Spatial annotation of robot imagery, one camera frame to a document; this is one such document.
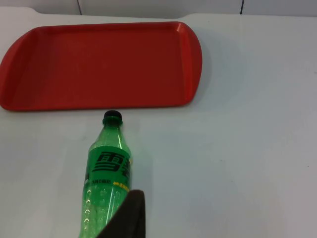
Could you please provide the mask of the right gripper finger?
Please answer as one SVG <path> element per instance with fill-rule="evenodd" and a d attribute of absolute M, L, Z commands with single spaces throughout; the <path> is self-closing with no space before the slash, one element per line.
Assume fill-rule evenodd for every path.
<path fill-rule="evenodd" d="M 110 222 L 98 234 L 99 238 L 145 238 L 145 195 L 141 190 L 128 192 Z"/>

